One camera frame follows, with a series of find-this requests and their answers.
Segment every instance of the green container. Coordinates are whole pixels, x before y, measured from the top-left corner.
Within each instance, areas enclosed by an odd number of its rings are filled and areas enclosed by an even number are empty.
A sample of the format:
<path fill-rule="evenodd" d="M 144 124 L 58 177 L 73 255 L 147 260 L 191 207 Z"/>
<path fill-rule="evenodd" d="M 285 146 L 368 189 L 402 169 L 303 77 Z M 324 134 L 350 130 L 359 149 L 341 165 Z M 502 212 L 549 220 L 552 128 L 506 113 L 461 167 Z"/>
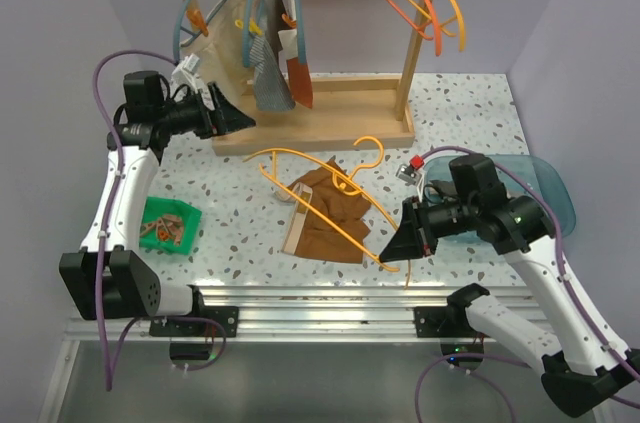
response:
<path fill-rule="evenodd" d="M 156 221 L 165 214 L 182 218 L 184 235 L 182 235 L 180 245 L 176 246 L 173 241 L 159 241 L 156 238 L 156 232 L 152 231 L 148 235 L 140 237 L 140 246 L 142 248 L 162 250 L 167 253 L 188 255 L 191 252 L 191 246 L 193 245 L 193 240 L 196 238 L 196 233 L 198 233 L 202 212 L 191 205 L 187 205 L 184 201 L 149 196 L 147 197 L 147 204 L 142 214 L 142 224 Z"/>

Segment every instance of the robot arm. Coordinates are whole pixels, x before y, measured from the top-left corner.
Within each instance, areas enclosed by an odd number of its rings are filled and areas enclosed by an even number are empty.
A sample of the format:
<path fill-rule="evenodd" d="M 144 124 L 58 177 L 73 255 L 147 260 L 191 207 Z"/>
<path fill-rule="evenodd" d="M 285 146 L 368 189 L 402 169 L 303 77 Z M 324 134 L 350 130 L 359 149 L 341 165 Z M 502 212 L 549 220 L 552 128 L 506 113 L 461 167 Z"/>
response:
<path fill-rule="evenodd" d="M 555 261 L 554 227 L 542 208 L 527 196 L 508 198 L 493 162 L 484 155 L 456 158 L 449 168 L 457 198 L 433 205 L 426 199 L 405 200 L 400 227 L 380 261 L 429 256 L 436 252 L 438 238 L 475 231 L 520 275 L 554 334 L 517 316 L 476 284 L 449 296 L 448 317 L 494 337 L 519 356 L 541 376 L 553 402 L 570 416 L 580 416 L 631 383 L 633 377 L 610 350 L 624 355 L 636 371 L 640 351 L 629 349 L 610 328 L 566 263 L 561 276 Z M 402 167 L 398 176 L 415 181 L 411 167 Z M 567 279 L 608 346 L 576 308 L 565 287 Z"/>
<path fill-rule="evenodd" d="M 177 102 L 165 98 L 157 72 L 139 71 L 124 78 L 127 123 L 114 122 L 124 161 L 118 161 L 115 141 L 109 135 L 107 178 L 95 218 L 80 251 L 65 253 L 59 265 L 65 285 L 86 320 L 96 319 L 95 281 L 99 277 L 96 268 L 101 239 L 105 242 L 101 277 L 106 319 L 198 316 L 202 298 L 197 289 L 160 281 L 139 256 L 140 225 L 149 187 L 171 138 L 192 132 L 205 139 L 255 125 L 226 101 L 215 84 L 203 86 L 197 66 L 197 57 L 192 56 L 174 71 L 174 82 L 189 87 L 187 95 Z M 116 178 L 120 181 L 111 198 Z M 102 232 L 105 214 L 109 215 L 107 231 Z"/>

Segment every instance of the brown shirt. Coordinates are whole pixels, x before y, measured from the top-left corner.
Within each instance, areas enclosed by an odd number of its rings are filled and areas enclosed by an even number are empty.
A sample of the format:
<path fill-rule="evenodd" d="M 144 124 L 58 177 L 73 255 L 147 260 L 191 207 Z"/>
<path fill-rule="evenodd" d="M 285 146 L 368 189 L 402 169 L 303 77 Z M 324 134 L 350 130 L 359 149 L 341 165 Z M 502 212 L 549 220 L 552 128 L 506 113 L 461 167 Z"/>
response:
<path fill-rule="evenodd" d="M 327 164 L 344 173 L 333 158 Z M 311 206 L 329 217 L 353 239 L 363 243 L 370 230 L 361 218 L 371 207 L 369 201 L 361 195 L 347 196 L 342 193 L 333 186 L 331 173 L 324 168 L 310 171 L 294 181 L 289 188 L 293 189 L 298 182 L 313 189 Z M 307 212 L 294 254 L 300 258 L 339 263 L 362 263 L 363 256 L 362 251 L 311 211 Z"/>

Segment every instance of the terrazzo surface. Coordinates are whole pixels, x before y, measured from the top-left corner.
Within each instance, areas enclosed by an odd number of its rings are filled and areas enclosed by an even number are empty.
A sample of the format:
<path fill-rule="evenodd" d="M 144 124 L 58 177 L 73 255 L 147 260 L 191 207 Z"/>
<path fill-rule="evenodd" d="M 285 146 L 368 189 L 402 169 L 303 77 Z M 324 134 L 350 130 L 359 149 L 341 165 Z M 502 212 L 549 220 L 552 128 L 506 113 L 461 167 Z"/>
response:
<path fill-rule="evenodd" d="M 460 145 L 487 154 L 525 154 L 527 146 L 505 75 L 418 74 L 410 105 L 416 127 L 412 149 L 386 150 L 384 162 L 356 177 L 400 221 L 402 200 L 415 194 L 395 177 L 401 163 L 431 147 Z M 350 171 L 372 162 L 375 151 L 323 152 Z M 224 286 L 402 286 L 401 271 L 383 271 L 365 258 L 362 264 L 305 260 L 280 253 L 292 206 L 273 196 L 273 185 L 258 170 L 268 156 L 243 163 L 242 157 L 217 157 L 210 141 L 174 138 L 149 194 L 176 198 L 203 212 L 190 256 L 143 250 L 145 261 L 162 279 L 176 283 Z M 278 159 L 280 181 L 289 184 L 313 169 L 290 155 Z M 371 229 L 365 246 L 378 254 L 393 234 L 375 209 L 365 216 Z M 483 244 L 441 240 L 437 255 L 413 262 L 412 286 L 521 286 L 516 273 Z"/>

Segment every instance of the cable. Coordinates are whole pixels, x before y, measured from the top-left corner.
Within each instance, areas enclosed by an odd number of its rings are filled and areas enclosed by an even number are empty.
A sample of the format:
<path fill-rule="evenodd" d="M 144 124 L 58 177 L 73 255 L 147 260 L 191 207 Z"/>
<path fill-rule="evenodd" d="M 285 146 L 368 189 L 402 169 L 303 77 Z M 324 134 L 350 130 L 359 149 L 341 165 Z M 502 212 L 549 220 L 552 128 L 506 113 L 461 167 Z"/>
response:
<path fill-rule="evenodd" d="M 473 155 L 476 153 L 475 151 L 471 151 L 467 148 L 463 148 L 460 146 L 440 146 L 438 148 L 434 148 L 433 150 L 426 152 L 424 155 L 421 156 L 421 158 L 425 160 L 436 153 L 440 153 L 442 151 L 449 151 L 449 150 L 459 151 L 462 153 L 467 153 L 469 155 Z M 627 373 L 629 373 L 633 377 L 633 379 L 635 379 L 637 382 L 640 383 L 640 374 L 629 363 L 627 363 L 626 359 L 622 355 L 620 355 L 620 353 L 618 353 L 614 348 L 611 347 L 609 340 L 607 340 L 607 337 L 600 330 L 600 328 L 598 328 L 598 325 L 596 325 L 595 321 L 593 321 L 593 319 L 589 315 L 589 312 L 586 310 L 586 308 L 580 301 L 580 298 L 578 298 L 578 295 L 576 294 L 575 289 L 571 284 L 571 281 L 564 278 L 565 275 L 567 275 L 567 270 L 565 268 L 565 261 L 564 261 L 563 249 L 562 249 L 562 228 L 560 226 L 560 222 L 558 221 L 558 218 L 553 213 L 553 210 L 542 199 L 542 196 L 540 196 L 534 190 L 529 188 L 526 182 L 523 181 L 520 177 L 512 173 L 510 170 L 508 170 L 501 164 L 495 163 L 495 162 L 494 164 L 496 168 L 498 168 L 499 170 L 502 170 L 507 176 L 509 176 L 513 181 L 515 181 L 518 185 L 520 185 L 524 191 L 529 193 L 529 195 L 531 195 L 531 197 L 540 206 L 542 206 L 545 212 L 549 215 L 549 218 L 553 222 L 553 226 L 555 228 L 555 233 L 556 233 L 555 250 L 556 250 L 556 261 L 558 262 L 558 273 L 560 273 L 560 277 L 562 277 L 562 281 L 564 283 L 565 288 L 567 289 L 569 298 L 573 302 L 574 306 L 576 307 L 576 310 L 578 310 L 578 313 L 580 313 L 580 316 L 582 316 L 582 319 L 585 321 L 587 326 L 591 329 L 591 331 L 593 331 L 593 333 L 596 335 L 598 340 L 600 340 L 600 343 L 602 343 L 602 345 L 605 348 L 607 348 L 607 351 L 611 353 L 611 356 L 620 364 L 620 366 L 622 366 L 627 371 Z"/>
<path fill-rule="evenodd" d="M 617 401 L 618 403 L 629 406 L 631 408 L 635 408 L 636 410 L 640 410 L 640 403 L 636 403 L 635 401 L 627 400 L 626 398 L 622 398 L 620 396 L 613 395 L 611 397 L 613 401 Z"/>
<path fill-rule="evenodd" d="M 481 358 L 481 359 L 487 359 L 487 360 L 500 361 L 502 363 L 509 363 L 510 365 L 519 366 L 521 368 L 529 368 L 529 365 L 527 365 L 526 363 L 523 363 L 522 361 L 516 360 L 514 358 L 509 358 L 507 356 L 486 355 L 484 353 L 456 353 L 455 357 L 456 358 Z M 416 384 L 416 391 L 413 398 L 413 403 L 415 405 L 416 418 L 418 419 L 418 423 L 423 423 L 422 416 L 420 415 L 420 389 L 422 388 L 422 382 L 426 378 L 427 374 L 438 363 L 447 361 L 449 360 L 449 358 L 451 358 L 451 355 L 445 355 L 445 356 L 440 356 L 436 358 L 435 361 L 431 362 L 424 370 L 422 370 L 422 373 L 420 373 L 420 376 L 418 377 L 418 383 Z M 511 422 L 515 423 L 516 412 L 513 407 L 513 404 L 511 403 L 511 401 L 509 401 L 509 398 L 507 397 L 506 393 L 498 385 L 496 385 L 495 383 L 493 383 L 491 380 L 487 379 L 484 376 L 476 375 L 475 373 L 471 373 L 471 376 L 474 376 L 475 378 L 484 381 L 486 384 L 488 384 L 498 392 L 498 394 L 502 397 L 505 404 L 507 405 L 507 408 L 509 409 L 509 413 L 511 415 Z"/>
<path fill-rule="evenodd" d="M 171 96 L 171 84 L 169 83 L 169 80 L 167 80 L 167 77 L 164 76 L 163 74 L 159 73 L 158 76 L 160 77 L 160 81 L 164 83 L 164 90 L 165 90 L 164 99 L 167 100 L 169 96 Z"/>
<path fill-rule="evenodd" d="M 116 109 L 116 112 L 113 114 L 113 125 L 114 126 L 120 124 L 120 120 L 122 119 L 122 112 L 124 111 L 124 109 L 126 107 L 127 107 L 127 104 L 123 103 Z"/>
<path fill-rule="evenodd" d="M 113 208 L 113 202 L 116 197 L 116 193 L 118 192 L 118 187 L 120 186 L 120 180 L 122 179 L 122 170 L 124 168 L 124 149 L 122 148 L 122 141 L 120 141 L 120 136 L 107 113 L 107 109 L 100 98 L 100 90 L 98 89 L 98 77 L 100 76 L 100 72 L 104 65 L 106 65 L 109 61 L 117 58 L 118 56 L 123 55 L 144 55 L 151 56 L 154 58 L 158 58 L 160 60 L 167 61 L 172 65 L 175 65 L 175 62 L 166 56 L 160 55 L 158 53 L 154 53 L 152 51 L 145 50 L 122 50 L 112 53 L 108 56 L 105 56 L 98 65 L 96 69 L 93 71 L 93 77 L 91 81 L 91 85 L 93 87 L 93 98 L 96 100 L 96 105 L 98 107 L 98 111 L 102 115 L 102 119 L 107 124 L 107 128 L 109 129 L 109 133 L 111 134 L 113 141 L 116 144 L 117 151 L 117 164 L 116 164 L 116 173 L 115 178 L 113 180 L 113 184 L 111 185 L 111 189 L 109 190 L 109 196 L 107 197 L 107 202 L 104 207 L 104 213 L 102 214 L 102 221 L 100 222 L 100 234 L 99 234 L 99 242 L 98 242 L 98 257 L 96 261 L 96 282 L 95 282 L 95 307 L 96 307 L 96 323 L 98 324 L 98 334 L 100 336 L 100 346 L 102 347 L 102 359 L 105 370 L 105 381 L 107 391 L 111 391 L 112 385 L 112 371 L 111 371 L 111 363 L 109 356 L 109 342 L 107 340 L 107 329 L 105 327 L 104 321 L 104 308 L 102 306 L 102 273 L 104 272 L 104 255 L 105 255 L 105 246 L 107 239 L 107 227 L 109 224 L 109 217 L 111 216 L 111 209 Z"/>
<path fill-rule="evenodd" d="M 120 358 L 120 352 L 122 351 L 122 347 L 124 346 L 124 341 L 127 338 L 127 334 L 129 333 L 133 325 L 138 321 L 140 321 L 141 319 L 142 318 L 133 318 L 129 323 L 127 323 L 127 326 L 124 327 L 124 329 L 122 330 L 122 333 L 120 333 L 120 338 L 118 338 L 118 345 L 116 346 L 116 351 L 113 354 L 113 360 L 111 361 L 111 364 L 110 364 L 111 381 L 109 383 L 111 385 L 113 385 L 113 377 L 116 372 L 116 366 L 118 364 L 118 359 Z M 224 330 L 224 327 L 220 323 L 218 323 L 217 321 L 211 320 L 209 318 L 199 318 L 195 316 L 193 317 L 192 316 L 168 316 L 167 319 L 184 321 L 187 323 L 205 323 L 206 325 L 213 325 L 222 334 L 222 346 L 220 346 L 220 351 L 218 352 L 217 355 L 215 355 L 212 358 L 209 358 L 209 360 L 202 365 L 195 365 L 195 366 L 184 365 L 182 367 L 179 367 L 180 369 L 184 371 L 204 370 L 205 368 L 209 368 L 211 365 L 213 365 L 215 362 L 217 362 L 220 359 L 220 357 L 224 353 L 225 348 L 227 347 L 227 332 Z"/>
<path fill-rule="evenodd" d="M 187 96 L 189 96 L 191 94 L 191 87 L 189 85 L 187 85 L 186 83 L 183 83 L 182 85 L 180 85 L 178 88 L 176 88 L 176 91 L 173 92 L 173 95 L 171 95 L 171 99 L 173 101 L 176 100 L 176 97 L 178 96 L 178 93 L 180 93 L 181 90 L 187 90 Z"/>

